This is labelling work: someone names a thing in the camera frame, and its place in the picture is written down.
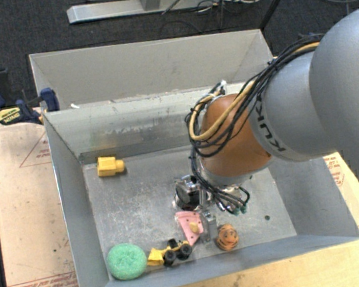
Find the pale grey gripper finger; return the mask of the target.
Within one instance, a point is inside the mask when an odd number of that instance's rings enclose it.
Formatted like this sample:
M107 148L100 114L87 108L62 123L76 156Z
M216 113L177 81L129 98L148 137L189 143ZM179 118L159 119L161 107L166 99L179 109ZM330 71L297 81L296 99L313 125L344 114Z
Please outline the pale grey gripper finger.
M216 220L216 216L209 210L204 210L202 213L203 220L207 220L210 229L210 237L213 240L218 235L218 224Z
M209 224L207 223L207 220L202 220L201 225L202 225L202 228L203 228L202 242L203 243L210 242L211 241L210 229L209 229Z

